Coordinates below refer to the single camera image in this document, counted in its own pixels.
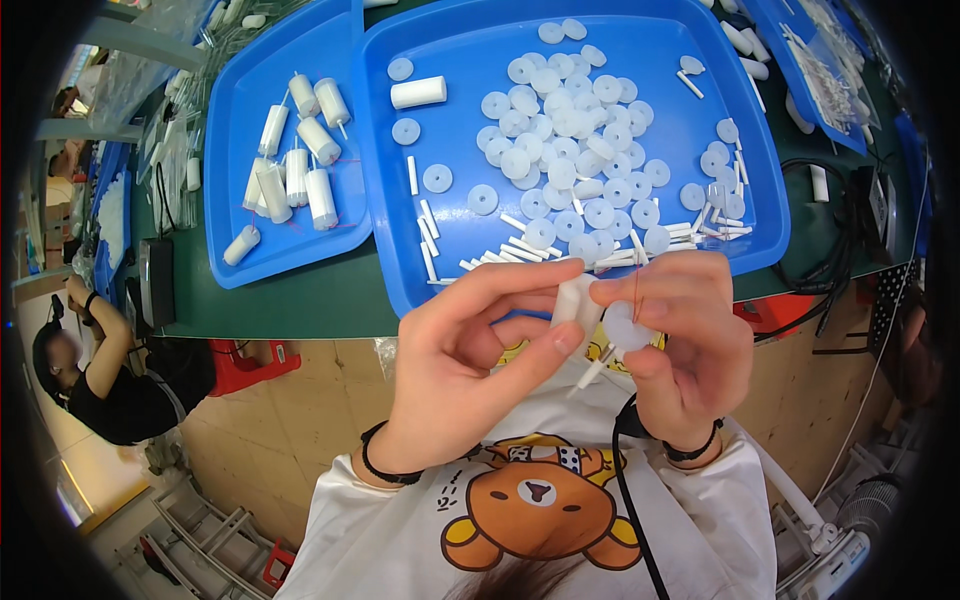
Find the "brown bear face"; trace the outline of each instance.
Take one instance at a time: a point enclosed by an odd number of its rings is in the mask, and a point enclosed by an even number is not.
[[[467,502],[477,528],[521,558],[582,552],[615,517],[609,494],[552,463],[509,463],[475,477]]]

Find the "red stool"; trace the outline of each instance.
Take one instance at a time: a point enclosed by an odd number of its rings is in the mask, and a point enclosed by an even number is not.
[[[280,589],[283,582],[287,579],[287,573],[290,567],[294,565],[296,557],[285,550],[280,550],[280,538],[276,539],[274,550],[267,558],[267,564],[263,567],[263,581],[274,588]]]
[[[287,354],[283,342],[270,341],[270,352],[274,360],[262,367],[252,358],[241,356],[233,340],[208,340],[208,342],[213,350],[213,364],[217,372],[217,384],[207,394],[208,396],[232,394],[254,383],[273,379],[300,368],[300,355]]]
[[[733,314],[743,319],[754,330],[754,333],[776,331],[784,325],[799,319],[816,300],[814,296],[797,296],[796,294],[781,294],[761,300],[736,302],[733,305]],[[797,328],[787,329],[777,339],[795,333]]]

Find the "cartoon bear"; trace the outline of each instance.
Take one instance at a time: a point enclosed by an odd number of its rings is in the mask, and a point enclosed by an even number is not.
[[[492,471],[470,480],[466,516],[441,534],[446,559],[463,570],[486,571],[511,554],[555,560],[583,553],[609,570],[640,560],[630,522],[616,515],[604,490],[615,474],[610,450],[571,447],[557,436],[533,434],[487,448]],[[621,455],[621,463],[626,461]]]

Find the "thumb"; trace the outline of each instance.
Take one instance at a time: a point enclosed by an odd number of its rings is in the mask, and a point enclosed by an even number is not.
[[[568,321],[548,329],[503,369],[483,380],[486,396],[512,408],[549,379],[584,340],[584,329]]]

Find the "hand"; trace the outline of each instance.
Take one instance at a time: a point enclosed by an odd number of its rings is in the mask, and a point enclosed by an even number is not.
[[[514,309],[551,312],[557,285],[582,273],[578,259],[485,264],[400,321],[390,421],[370,441],[378,470],[414,472],[454,461],[477,445],[584,338],[576,323],[535,317],[495,323]],[[494,374],[504,348],[530,340]]]
[[[733,283],[719,252],[670,252],[620,279],[596,281],[590,297],[603,306],[634,302],[637,320],[669,334],[666,350],[627,352],[640,422],[680,451],[702,447],[713,421],[747,394],[754,362],[750,326],[732,313]]]

